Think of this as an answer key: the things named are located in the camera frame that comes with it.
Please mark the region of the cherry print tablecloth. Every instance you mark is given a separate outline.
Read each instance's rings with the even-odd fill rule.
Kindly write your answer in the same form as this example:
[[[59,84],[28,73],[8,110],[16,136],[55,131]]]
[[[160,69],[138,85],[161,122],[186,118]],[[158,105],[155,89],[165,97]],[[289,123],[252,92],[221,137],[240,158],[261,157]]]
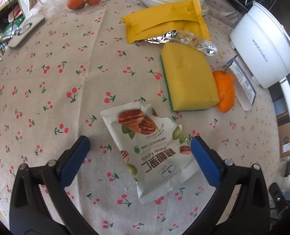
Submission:
[[[92,149],[67,194],[101,234],[181,234],[213,194],[201,172],[143,205],[100,112],[129,102],[151,104],[160,117],[199,135],[239,166],[258,163],[266,184],[279,162],[275,109],[257,87],[250,111],[236,104],[173,112],[159,45],[125,38],[122,17],[143,9],[141,0],[106,0],[81,12],[56,12],[37,4],[30,15],[45,24],[0,63],[0,220],[8,224],[12,187],[21,163],[31,167],[58,158],[80,135]]]

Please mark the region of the left tangerine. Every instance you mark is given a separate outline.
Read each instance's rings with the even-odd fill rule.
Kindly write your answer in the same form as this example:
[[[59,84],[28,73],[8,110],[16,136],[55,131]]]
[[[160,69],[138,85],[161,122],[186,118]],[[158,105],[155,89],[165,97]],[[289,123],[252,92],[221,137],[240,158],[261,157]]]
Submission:
[[[85,0],[67,0],[67,7],[71,10],[80,10],[85,6]]]

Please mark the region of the yellow snack bag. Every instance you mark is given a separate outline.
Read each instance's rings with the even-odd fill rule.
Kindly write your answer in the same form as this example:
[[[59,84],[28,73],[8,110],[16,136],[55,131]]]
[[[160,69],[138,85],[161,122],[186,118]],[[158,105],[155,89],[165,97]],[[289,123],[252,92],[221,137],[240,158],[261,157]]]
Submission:
[[[201,15],[199,0],[149,7],[124,16],[122,20],[126,26],[128,44],[161,36],[173,30],[184,30],[207,40],[210,39],[208,27]]]

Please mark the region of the white electric cooking pot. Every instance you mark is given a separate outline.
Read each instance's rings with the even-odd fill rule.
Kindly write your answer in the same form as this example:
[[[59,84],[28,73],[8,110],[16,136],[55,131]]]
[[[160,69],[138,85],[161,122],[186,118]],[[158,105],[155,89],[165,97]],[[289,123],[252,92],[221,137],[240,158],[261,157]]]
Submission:
[[[290,119],[290,36],[282,24],[263,5],[253,2],[230,39],[258,85],[267,89],[280,84]]]

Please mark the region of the orange peel piece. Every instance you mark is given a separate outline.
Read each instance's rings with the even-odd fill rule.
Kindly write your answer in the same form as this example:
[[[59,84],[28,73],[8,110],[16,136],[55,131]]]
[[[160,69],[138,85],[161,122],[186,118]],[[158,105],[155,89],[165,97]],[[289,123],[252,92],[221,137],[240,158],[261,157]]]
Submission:
[[[228,72],[216,70],[213,72],[214,80],[217,85],[219,103],[217,108],[222,113],[226,113],[234,106],[235,88],[234,77]]]

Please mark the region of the yellow green sponge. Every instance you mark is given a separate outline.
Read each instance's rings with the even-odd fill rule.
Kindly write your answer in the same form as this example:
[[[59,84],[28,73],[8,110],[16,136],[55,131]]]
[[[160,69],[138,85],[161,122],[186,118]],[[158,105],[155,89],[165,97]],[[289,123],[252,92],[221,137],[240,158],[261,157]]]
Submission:
[[[219,103],[217,85],[203,53],[169,42],[160,56],[173,111],[207,110]]]

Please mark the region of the white pecan snack wrapper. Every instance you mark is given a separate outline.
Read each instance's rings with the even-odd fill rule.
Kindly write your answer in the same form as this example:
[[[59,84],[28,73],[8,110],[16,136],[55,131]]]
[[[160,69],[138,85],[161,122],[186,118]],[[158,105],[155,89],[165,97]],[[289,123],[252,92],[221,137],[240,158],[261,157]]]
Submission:
[[[101,111],[107,129],[145,205],[164,196],[199,169],[182,126],[159,117],[152,105],[130,102]]]

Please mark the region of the upper white plate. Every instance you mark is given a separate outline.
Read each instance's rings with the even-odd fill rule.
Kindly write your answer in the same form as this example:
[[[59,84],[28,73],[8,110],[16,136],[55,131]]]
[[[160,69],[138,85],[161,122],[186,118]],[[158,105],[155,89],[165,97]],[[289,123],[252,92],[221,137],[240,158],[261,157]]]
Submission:
[[[166,0],[141,0],[141,1],[142,1],[142,3],[144,3],[144,5],[146,7],[153,7],[156,5],[163,5],[166,3],[170,3],[170,1],[166,1]],[[201,3],[202,16],[205,16],[208,13],[209,8],[206,5],[206,3],[204,2],[204,0],[201,0],[201,1],[202,1],[202,3]]]

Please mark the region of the crumpled foil wrapper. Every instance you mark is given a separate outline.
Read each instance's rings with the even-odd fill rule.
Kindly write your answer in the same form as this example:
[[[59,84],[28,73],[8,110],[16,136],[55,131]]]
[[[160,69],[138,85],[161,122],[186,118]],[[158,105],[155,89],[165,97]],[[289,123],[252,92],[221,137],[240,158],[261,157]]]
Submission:
[[[168,31],[160,36],[148,38],[146,39],[146,42],[154,44],[177,42],[194,48],[207,56],[215,56],[218,52],[217,47],[212,43],[212,41],[184,30]]]

